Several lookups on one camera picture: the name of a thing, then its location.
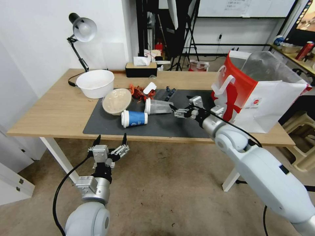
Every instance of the concrete floor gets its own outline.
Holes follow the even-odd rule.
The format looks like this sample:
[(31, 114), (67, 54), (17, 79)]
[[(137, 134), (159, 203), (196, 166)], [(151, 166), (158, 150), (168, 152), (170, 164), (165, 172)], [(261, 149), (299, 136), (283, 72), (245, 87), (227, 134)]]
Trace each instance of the concrete floor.
[[(92, 140), (57, 139), (73, 165), (85, 158)], [(116, 141), (102, 141), (109, 147)], [(233, 168), (214, 145), (130, 142), (130, 152), (113, 170), (109, 235), (258, 235), (263, 236), (264, 205), (248, 185), (223, 192), (222, 182)], [(303, 184), (315, 185), (315, 172), (301, 173), (276, 148), (268, 148)], [(78, 169), (90, 175), (93, 159)], [(46, 151), (20, 175), (36, 185), (33, 197), (0, 206), (0, 235), (60, 235), (52, 216), (54, 192), (65, 175)], [(315, 194), (310, 193), (313, 202)], [(64, 226), (82, 203), (68, 179), (58, 198), (57, 214)], [(269, 235), (298, 235), (286, 220), (267, 211)]]

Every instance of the bag handle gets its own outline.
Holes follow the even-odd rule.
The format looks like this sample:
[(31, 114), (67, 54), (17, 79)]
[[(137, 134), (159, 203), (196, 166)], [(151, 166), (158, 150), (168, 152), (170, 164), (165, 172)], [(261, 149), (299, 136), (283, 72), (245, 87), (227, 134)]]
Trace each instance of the bag handle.
[(215, 95), (220, 95), (220, 94), (223, 94), (224, 91), (226, 90), (226, 87), (228, 86), (228, 84), (231, 82), (232, 84), (234, 84), (235, 82), (235, 77), (232, 76), (232, 75), (229, 75), (226, 80), (224, 81), (224, 83), (222, 84), (222, 86), (219, 88), (219, 75), (221, 73), (221, 70), (223, 70), (223, 77), (224, 77), (224, 74), (226, 72), (226, 66), (223, 65), (220, 67), (220, 69), (218, 70), (217, 72), (217, 76), (216, 76), (216, 82), (214, 84), (211, 85), (211, 88), (212, 90), (214, 91), (214, 94)]

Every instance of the black desk mat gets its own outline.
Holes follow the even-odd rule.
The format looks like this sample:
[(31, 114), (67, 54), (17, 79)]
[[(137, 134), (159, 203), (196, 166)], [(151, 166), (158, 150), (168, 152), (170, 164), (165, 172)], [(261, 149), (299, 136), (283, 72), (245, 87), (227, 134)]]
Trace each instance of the black desk mat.
[[(157, 90), (157, 95), (164, 93), (163, 89)], [(177, 108), (185, 108), (189, 105), (189, 96), (199, 95), (202, 97), (203, 106), (210, 110), (214, 106), (211, 99), (211, 90), (176, 90), (170, 102)], [(137, 102), (133, 99), (127, 110), (144, 111), (143, 101)], [(187, 137), (187, 138), (208, 138), (207, 133), (199, 127), (199, 123), (191, 118), (177, 118), (173, 113), (150, 114), (148, 124), (143, 126), (132, 126), (124, 128), (121, 125), (121, 116), (107, 114), (102, 107), (100, 98), (83, 130), (84, 134), (107, 134), (107, 135), (127, 135), (134, 136), (157, 136), (157, 137)]]

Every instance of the whiteboard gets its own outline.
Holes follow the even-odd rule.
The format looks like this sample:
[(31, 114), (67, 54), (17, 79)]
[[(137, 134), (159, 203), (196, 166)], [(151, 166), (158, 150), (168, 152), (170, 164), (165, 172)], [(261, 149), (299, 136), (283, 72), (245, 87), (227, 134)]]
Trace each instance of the whiteboard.
[(200, 0), (199, 17), (286, 17), (294, 0)]

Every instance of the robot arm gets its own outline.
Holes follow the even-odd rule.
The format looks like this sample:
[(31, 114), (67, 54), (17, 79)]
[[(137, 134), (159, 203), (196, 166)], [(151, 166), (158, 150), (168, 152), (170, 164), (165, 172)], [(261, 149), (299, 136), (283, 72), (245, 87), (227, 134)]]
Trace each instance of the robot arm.
[(174, 115), (198, 121), (266, 206), (291, 222), (301, 235), (315, 235), (315, 207), (302, 183), (246, 133), (220, 119), (223, 108), (216, 106), (209, 112), (200, 96), (188, 98), (190, 105), (185, 109), (171, 106)]
[(93, 154), (94, 174), (80, 176), (75, 186), (80, 190), (84, 204), (80, 205), (67, 219), (67, 236), (105, 236), (110, 222), (110, 213), (106, 208), (112, 182), (112, 168), (115, 162), (129, 151), (127, 136), (116, 149), (107, 145), (96, 145), (88, 149)]

